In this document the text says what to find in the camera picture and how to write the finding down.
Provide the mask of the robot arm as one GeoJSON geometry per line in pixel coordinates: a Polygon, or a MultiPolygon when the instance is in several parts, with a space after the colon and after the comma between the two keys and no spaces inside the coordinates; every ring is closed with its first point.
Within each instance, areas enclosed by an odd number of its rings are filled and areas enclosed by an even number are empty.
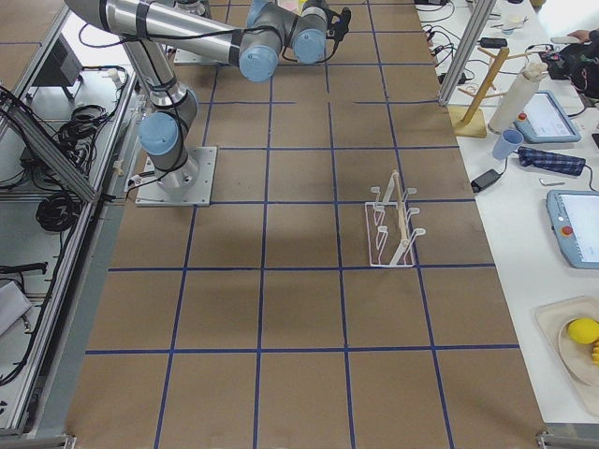
{"type": "Polygon", "coordinates": [[[191,12],[190,1],[170,7],[156,1],[69,1],[87,24],[119,38],[155,109],[139,126],[139,139],[153,163],[154,183],[179,190],[193,183],[199,164],[184,141],[197,116],[197,99],[168,60],[168,47],[237,67],[249,81],[269,80],[286,49],[301,64],[327,61],[331,40],[340,44],[352,13],[325,1],[308,1],[300,13],[273,1],[252,3],[242,28],[191,12]]]}

